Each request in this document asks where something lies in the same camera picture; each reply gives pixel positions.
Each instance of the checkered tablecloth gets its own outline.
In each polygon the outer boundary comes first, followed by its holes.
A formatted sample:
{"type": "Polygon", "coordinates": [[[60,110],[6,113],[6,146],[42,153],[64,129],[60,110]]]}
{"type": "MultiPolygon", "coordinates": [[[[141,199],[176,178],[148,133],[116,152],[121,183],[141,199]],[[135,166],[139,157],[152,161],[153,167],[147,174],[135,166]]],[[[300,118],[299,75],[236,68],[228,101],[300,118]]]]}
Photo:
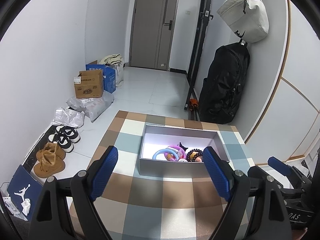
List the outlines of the checkered tablecloth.
{"type": "MultiPolygon", "coordinates": [[[[207,240],[217,226],[227,203],[220,198],[210,178],[177,179],[141,176],[137,169],[145,124],[217,131],[230,166],[247,172],[254,166],[246,158],[246,146],[235,126],[119,111],[103,136],[90,164],[109,145],[119,159],[111,178],[94,205],[113,240],[192,239],[207,240]]],[[[251,215],[248,202],[238,237],[244,235],[251,215]]],[[[70,208],[76,230],[74,205],[70,208]]]]}

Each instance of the sneaker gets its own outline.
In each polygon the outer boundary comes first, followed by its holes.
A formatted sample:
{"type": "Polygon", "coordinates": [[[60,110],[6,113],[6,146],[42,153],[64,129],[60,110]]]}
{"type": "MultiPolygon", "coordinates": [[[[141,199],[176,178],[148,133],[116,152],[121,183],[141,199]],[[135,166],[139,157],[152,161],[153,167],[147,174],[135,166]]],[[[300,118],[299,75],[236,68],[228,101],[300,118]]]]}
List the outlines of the sneaker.
{"type": "Polygon", "coordinates": [[[48,141],[51,143],[57,143],[66,153],[70,153],[73,151],[73,143],[64,133],[51,134],[49,135],[48,141]]]}
{"type": "Polygon", "coordinates": [[[70,138],[73,143],[77,143],[80,141],[80,135],[76,128],[70,126],[57,126],[56,127],[57,133],[64,133],[66,136],[70,138]]]}
{"type": "Polygon", "coordinates": [[[38,161],[41,160],[42,153],[44,154],[55,154],[60,159],[64,159],[66,157],[66,153],[57,143],[47,143],[44,148],[36,153],[36,158],[38,161]]]}
{"type": "Polygon", "coordinates": [[[63,171],[66,164],[56,154],[45,154],[42,152],[40,163],[33,168],[34,173],[42,179],[48,178],[53,174],[63,171]]]}

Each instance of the blue shoe box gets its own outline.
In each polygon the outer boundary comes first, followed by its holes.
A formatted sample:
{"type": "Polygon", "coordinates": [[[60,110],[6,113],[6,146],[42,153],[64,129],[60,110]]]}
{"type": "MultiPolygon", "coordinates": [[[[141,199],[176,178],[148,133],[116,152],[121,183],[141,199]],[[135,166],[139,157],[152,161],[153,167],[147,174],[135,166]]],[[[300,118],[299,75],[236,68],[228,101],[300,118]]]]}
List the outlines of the blue shoe box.
{"type": "Polygon", "coordinates": [[[109,93],[116,91],[116,70],[106,65],[87,64],[85,70],[102,69],[103,89],[109,93]]]}
{"type": "Polygon", "coordinates": [[[7,191],[11,197],[11,201],[16,205],[22,214],[23,202],[22,195],[26,199],[30,199],[30,211],[27,216],[28,221],[31,221],[33,212],[35,210],[39,195],[42,190],[42,185],[36,181],[30,173],[28,173],[22,165],[18,167],[13,175],[7,191]]]}

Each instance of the black and white sneaker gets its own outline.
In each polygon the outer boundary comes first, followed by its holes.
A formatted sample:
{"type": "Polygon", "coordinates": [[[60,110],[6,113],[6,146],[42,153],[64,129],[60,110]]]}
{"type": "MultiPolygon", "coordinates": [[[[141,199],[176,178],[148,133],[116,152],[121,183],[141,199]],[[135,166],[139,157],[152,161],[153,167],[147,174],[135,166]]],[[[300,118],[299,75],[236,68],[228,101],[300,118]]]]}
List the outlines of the black and white sneaker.
{"type": "Polygon", "coordinates": [[[56,132],[59,133],[63,133],[66,136],[69,137],[69,139],[73,142],[73,143],[77,143],[78,141],[80,141],[80,135],[78,133],[78,131],[76,130],[76,128],[70,127],[70,126],[57,126],[56,127],[56,132]]]}
{"type": "Polygon", "coordinates": [[[51,134],[49,135],[48,141],[51,143],[57,143],[66,153],[70,153],[73,151],[73,143],[64,133],[51,134]]]}

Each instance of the black door frame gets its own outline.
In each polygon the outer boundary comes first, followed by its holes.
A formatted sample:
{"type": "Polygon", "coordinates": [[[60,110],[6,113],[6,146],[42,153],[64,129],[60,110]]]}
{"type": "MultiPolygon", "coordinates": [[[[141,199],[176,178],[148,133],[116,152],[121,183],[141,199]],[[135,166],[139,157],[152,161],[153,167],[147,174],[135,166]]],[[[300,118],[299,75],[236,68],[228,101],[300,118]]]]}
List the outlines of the black door frame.
{"type": "Polygon", "coordinates": [[[210,15],[211,0],[206,1],[204,12],[201,12],[201,8],[202,8],[204,2],[205,2],[205,0],[201,0],[201,2],[200,2],[199,17],[198,17],[195,41],[193,43],[193,49],[192,49],[190,64],[189,64],[189,70],[188,70],[188,74],[187,74],[187,80],[189,82],[189,91],[188,91],[187,100],[186,100],[184,110],[188,109],[191,94],[193,92],[193,88],[196,83],[196,78],[198,75],[199,64],[200,64],[200,59],[201,59],[201,55],[202,55],[205,34],[206,34],[207,26],[209,23],[209,18],[212,17],[210,15]],[[196,53],[198,41],[199,41],[199,47],[198,47],[198,52],[196,53]]]}

